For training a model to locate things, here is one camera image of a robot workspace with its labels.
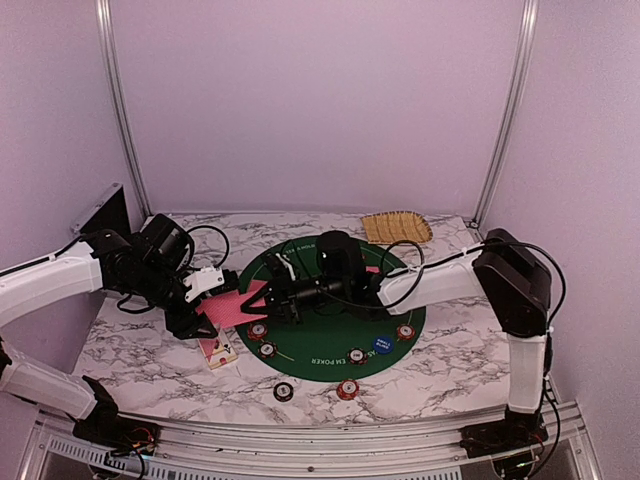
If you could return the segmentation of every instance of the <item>wire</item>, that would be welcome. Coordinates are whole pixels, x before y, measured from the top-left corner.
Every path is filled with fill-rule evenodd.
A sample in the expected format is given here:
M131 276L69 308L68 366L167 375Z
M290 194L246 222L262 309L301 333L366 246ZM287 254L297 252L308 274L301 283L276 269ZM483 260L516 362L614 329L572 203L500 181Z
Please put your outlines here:
M143 307L138 310L131 310L129 308L124 308L123 305L127 303L129 300L131 300L131 297L133 297L133 295L129 293L126 297L119 300L118 303L116 303L116 307L118 307L118 310L124 313L129 313L131 315L140 315L141 313L147 313L153 310L154 308L156 308L153 305L149 305L147 307Z
M136 456L140 460L140 475L138 475L138 478L136 480L142 480L144 478L144 476L147 474L147 465L144 463L144 458L142 457L142 454L138 451L137 448L135 448L133 446L132 443L125 443L125 442L113 442L113 443L118 443L118 444L126 446L128 448L128 450L126 452L123 452L123 453L120 453L117 450L116 450L116 452L118 452L118 453L112 452L111 456L114 457L114 458L118 458L118 457L123 457L125 455L129 455L131 452L136 454Z
M416 248L416 250L418 251L418 255L420 255L420 265L422 265L424 263L424 251L422 251L422 248L420 247L420 245L418 245L416 242L412 241L412 240L398 240L397 242L393 242L391 245L389 245L384 253L382 254L382 256L380 257L380 273L384 276L384 259L386 258L386 256L389 254L389 252L391 252L391 250L393 250L393 248L397 247L398 245L412 245L413 247Z
M67 251L69 251L69 249L71 247L73 247L76 243L78 243L82 239L84 239L84 235L80 235L79 237L74 238L73 240L71 240L71 242L69 242L67 245L65 245L62 249L60 249L57 252L55 252L53 254L53 258L56 259L60 255L63 255L65 253L67 253ZM23 263L22 265L18 265L16 267L12 267L12 268L9 268L7 270L4 270L4 271L0 272L0 277L4 277L6 275L11 275L12 273L19 272L19 271L24 270L26 268L35 267L36 265L40 265L41 263L45 263L45 262L48 262L50 260L51 260L51 257L41 257L41 258L38 258L36 260L31 260L30 262Z
M553 441L553 445L551 446L551 450L549 450L549 455L547 455L545 457L545 459L540 463L540 465L538 465L536 467L536 469L531 472L531 475L529 475L529 478L533 478L534 475L537 475L540 470L542 470L544 468L544 466L549 462L549 460L551 459L551 457L553 456L553 454L555 453L556 449L558 448L558 443L560 443L560 424L561 424L561 420L560 420L560 413L558 412L558 407L556 407L556 404L551 400L551 398L549 397L549 394L547 393L547 391L544 391L544 397L547 399L547 402L549 402L549 404L551 405L551 408L553 408L553 414L556 416L556 425L558 425L557 430L556 430L556 438Z
M75 418L73 418L73 417L72 417L71 415L69 415L68 413L66 413L66 412L65 412L65 415L66 415L67 417L69 417L73 423L75 423L75 424L77 424L77 423L78 423L78 420L76 420ZM154 448L155 448L155 439L153 438L153 435L151 435L151 432L150 432L149 430L147 430L146 428L142 428L142 427L136 428L136 429L135 429L135 430L133 430L133 431L135 432L135 431L137 431L137 430L144 430L144 431L147 433L147 438L148 438L148 439L152 439L152 440L153 440L153 442L149 442L149 443L150 443L150 444L152 444L152 445L154 446ZM125 446L125 447L127 447L127 449L128 449L125 453L118 453L117 455L114 455L114 452L117 452L117 450L112 451L112 452L111 452L111 456L112 456L112 457L114 457L114 458L122 457L122 456L124 456L124 455L128 455L128 454L129 454L129 453L131 453L132 451L136 454L136 456L137 456L137 457L138 457L138 459L140 460L140 468L141 468L141 470L140 470L140 475L138 475L138 478L137 478L136 480L142 480L142 479L144 478L144 476L146 475L146 472L147 472L147 466L146 466L146 464L144 463L144 458L142 457L142 454L141 454L141 453L140 453L140 452L139 452L139 451L138 451L138 450L133 446L133 444L132 444L132 443L125 443L125 442L120 442L120 441L116 441L116 440L108 440L108 441L109 441L109 442L111 442L111 443L117 443L118 445ZM87 464L87 466L89 467L89 470L91 471L91 473L94 473L94 474L96 473L96 472L94 472L94 471L91 469L91 465Z
M193 227L187 230L187 233L195 232L197 230L213 230L214 232L218 232L222 236L225 244L224 256L222 257L222 260L218 262L217 265L214 265L215 268L220 268L224 264L224 262L227 260L227 257L229 256L229 252L231 251L231 244L229 243L229 237L227 237L227 235L222 230L220 230L218 227L214 227L213 225L198 225L197 227ZM195 255L195 242L193 243L193 245L190 243L189 248L191 249L191 251L189 253L189 262L187 263L187 265L191 264L191 260L193 260L193 257Z

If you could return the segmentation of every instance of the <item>marble table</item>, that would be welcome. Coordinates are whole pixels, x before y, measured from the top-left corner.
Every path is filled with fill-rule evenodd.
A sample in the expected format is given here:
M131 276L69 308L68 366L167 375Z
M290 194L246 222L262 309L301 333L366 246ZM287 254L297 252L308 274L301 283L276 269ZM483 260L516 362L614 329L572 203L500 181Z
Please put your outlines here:
M225 267L241 271L256 255L289 238L330 229L365 238L359 215L228 214L173 216L185 227L211 224L231 241ZM434 238L425 245L433 261L472 245L458 217L427 217ZM196 266L220 258L223 241L212 231L194 232ZM417 255L394 249L407 263ZM466 412L506 403L508 345L486 298L430 306L425 328L410 354L381 373L359 381L360 395L342 401L335 384L287 377L254 357L235 330L230 341L237 361L210 370L197 340L180 341L165 331L159 310L121 313L107 298L75 368L100 380L121 410L200 422L233 424L340 425L396 422ZM295 388L288 403L273 397L273 386Z

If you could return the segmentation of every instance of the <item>metal bar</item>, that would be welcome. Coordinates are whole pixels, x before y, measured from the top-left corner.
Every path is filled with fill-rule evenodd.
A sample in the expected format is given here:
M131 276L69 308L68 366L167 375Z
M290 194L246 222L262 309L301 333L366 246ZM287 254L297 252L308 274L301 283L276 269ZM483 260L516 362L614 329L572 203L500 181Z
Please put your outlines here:
M584 436L585 425L575 402L558 408L562 419L561 439ZM200 479L210 476L234 480L415 478L418 472L418 476L422 476L423 472L501 457L468 459L458 442L461 426L499 419L503 415L504 409L496 407L401 423L324 427L225 425L155 419L162 430L155 456L147 459L146 478L167 478L170 471L174 472L173 478L189 478L187 474L193 473L193 478L200 475ZM549 445L557 431L549 405L543 406L543 415L551 436L546 442ZM71 421L53 411L41 412L40 424L51 439L76 447L70 453L58 448L58 453L62 451L63 455L67 451L68 455L75 455L82 461L89 459L89 463L94 464L91 459L101 458L107 450L72 438ZM527 450L516 450L509 455ZM137 468L135 462L135 458L129 459L127 470Z
M133 134L131 132L131 126L127 116L124 92L122 89L122 82L120 81L120 70L118 68L116 44L113 37L111 6L109 0L96 0L96 10L98 14L98 28L100 30L102 53L105 61L111 98L113 100L113 108L118 122L120 139L122 140L127 167L129 169L129 174L131 175L138 205L140 206L140 210L144 218L147 218L152 214L151 204L142 180L142 172L138 163L138 155L136 153Z
M538 0L525 0L516 58L511 76L511 86L509 87L509 96L507 97L507 104L493 150L489 171L487 172L482 193L480 194L480 199L478 200L478 205L476 206L476 211L471 223L471 226L475 228L480 228L486 218L489 206L491 205L491 199L498 184L500 171L506 158L509 139L511 138L511 130L518 107L522 101L522 94L529 70L537 18Z

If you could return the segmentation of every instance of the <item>red poker chip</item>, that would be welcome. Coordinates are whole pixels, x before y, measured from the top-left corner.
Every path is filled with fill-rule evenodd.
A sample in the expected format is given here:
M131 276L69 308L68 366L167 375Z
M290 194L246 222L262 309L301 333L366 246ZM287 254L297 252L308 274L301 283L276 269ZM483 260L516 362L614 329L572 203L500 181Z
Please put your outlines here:
M336 389L338 397L340 397L342 400L353 400L358 396L359 391L360 386L358 385L358 382L351 379L343 380Z
M399 325L396 333L398 334L398 340L408 341L416 336L416 329L408 323Z

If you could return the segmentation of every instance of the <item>poker mat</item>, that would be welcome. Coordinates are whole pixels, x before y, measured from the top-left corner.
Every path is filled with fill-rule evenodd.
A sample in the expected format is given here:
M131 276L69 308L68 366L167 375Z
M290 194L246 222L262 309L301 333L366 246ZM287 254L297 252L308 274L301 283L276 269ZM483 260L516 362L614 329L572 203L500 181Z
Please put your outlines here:
M308 236L287 240L268 251L286 256L298 275L304 277L306 272L312 276L318 275L316 238ZM359 241L365 264L378 267L384 249ZM391 253L385 256L385 271L404 266ZM240 292L246 292L253 280L267 281L270 278L268 269L258 256L240 275ZM330 301L320 308L302 309L300 316L302 323L297 325L269 318L261 321L267 326L267 334L260 340L249 338L252 324L239 325L236 329L251 353L279 372L305 380L339 382L346 378L359 379L374 375L400 361L418 340L426 320L426 309L391 316L390 319L367 321L350 314L340 303ZM411 340L398 339L397 328L403 324L410 324L415 329L416 334ZM374 343L379 337L391 339L391 351L377 353ZM259 349L264 342L276 345L275 356L263 358L260 355ZM353 348L367 352L366 363L353 364L348 360L348 352Z

